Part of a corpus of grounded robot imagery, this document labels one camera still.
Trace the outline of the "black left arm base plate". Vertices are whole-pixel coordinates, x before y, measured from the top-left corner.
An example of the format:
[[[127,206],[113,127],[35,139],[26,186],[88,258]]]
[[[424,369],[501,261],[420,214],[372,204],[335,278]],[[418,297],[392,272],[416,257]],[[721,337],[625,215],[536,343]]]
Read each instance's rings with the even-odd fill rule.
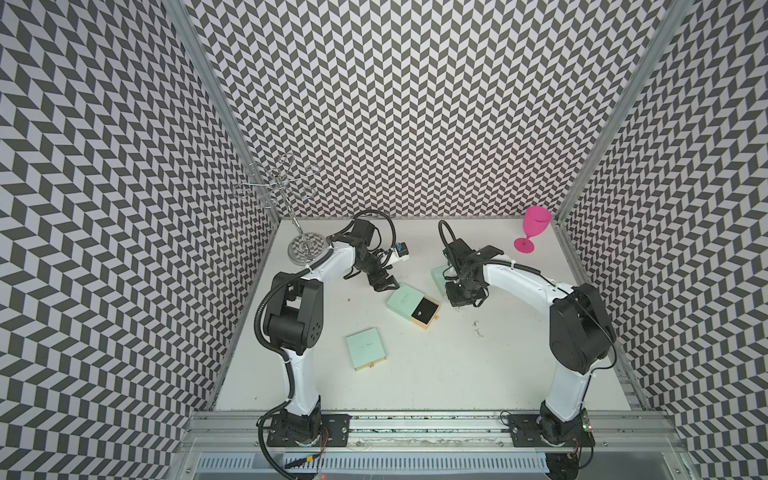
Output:
[[[320,414],[299,417],[281,414],[268,427],[269,447],[346,447],[350,433],[351,416],[346,414]]]

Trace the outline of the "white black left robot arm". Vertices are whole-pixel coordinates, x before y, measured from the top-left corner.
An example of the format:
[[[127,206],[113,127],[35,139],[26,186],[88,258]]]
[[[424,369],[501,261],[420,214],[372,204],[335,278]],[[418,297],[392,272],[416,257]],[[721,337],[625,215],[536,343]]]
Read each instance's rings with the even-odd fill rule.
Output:
[[[321,395],[310,359],[324,326],[325,286],[362,273],[375,292],[396,290],[399,283],[390,270],[408,250],[397,241],[389,215],[366,209],[331,235],[300,231],[288,253],[301,269],[273,277],[254,318],[259,344],[283,361],[287,388],[286,400],[262,420],[270,422],[269,430],[283,443],[312,446],[325,439]]]

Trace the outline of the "mint green drawer jewelry box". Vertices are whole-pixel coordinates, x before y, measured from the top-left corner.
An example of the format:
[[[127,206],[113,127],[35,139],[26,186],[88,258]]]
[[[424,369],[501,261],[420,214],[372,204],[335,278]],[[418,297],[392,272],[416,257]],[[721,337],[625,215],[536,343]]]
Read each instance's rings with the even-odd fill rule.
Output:
[[[401,284],[387,299],[386,307],[400,318],[428,329],[438,318],[440,303],[410,285]]]

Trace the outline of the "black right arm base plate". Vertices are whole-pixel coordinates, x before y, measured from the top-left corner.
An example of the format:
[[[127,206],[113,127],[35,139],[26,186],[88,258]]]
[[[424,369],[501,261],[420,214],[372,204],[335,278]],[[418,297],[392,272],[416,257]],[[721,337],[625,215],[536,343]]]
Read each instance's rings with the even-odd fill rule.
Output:
[[[594,447],[591,427],[582,416],[562,422],[556,416],[504,414],[515,447]]]

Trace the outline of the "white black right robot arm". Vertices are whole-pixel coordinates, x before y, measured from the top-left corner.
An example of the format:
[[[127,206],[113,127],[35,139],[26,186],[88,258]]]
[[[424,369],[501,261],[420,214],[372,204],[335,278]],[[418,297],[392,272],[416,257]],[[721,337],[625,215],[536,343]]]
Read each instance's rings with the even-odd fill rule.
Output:
[[[492,245],[472,249],[449,223],[438,222],[447,260],[445,291],[454,307],[478,308],[490,289],[501,289],[548,316],[549,348],[557,362],[537,427],[541,440],[561,446],[590,427],[584,401],[598,363],[614,355],[616,334],[596,287],[557,282],[540,270],[512,260]]]

